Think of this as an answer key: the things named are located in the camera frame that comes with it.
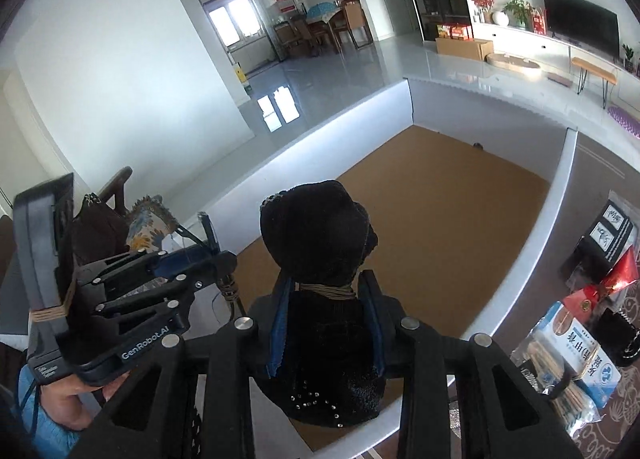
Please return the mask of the person's left hand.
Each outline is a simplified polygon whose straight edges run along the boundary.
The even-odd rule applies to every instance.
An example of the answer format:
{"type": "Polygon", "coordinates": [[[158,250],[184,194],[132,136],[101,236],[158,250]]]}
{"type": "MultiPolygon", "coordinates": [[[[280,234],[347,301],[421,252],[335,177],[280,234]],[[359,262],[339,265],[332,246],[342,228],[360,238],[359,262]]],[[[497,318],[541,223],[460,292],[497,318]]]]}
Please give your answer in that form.
{"type": "Polygon", "coordinates": [[[105,401],[109,401],[128,377],[129,372],[125,372],[104,387],[93,387],[83,383],[77,375],[69,375],[41,387],[41,405],[55,423],[70,431],[82,431],[90,425],[93,415],[80,395],[101,392],[105,401]]]}

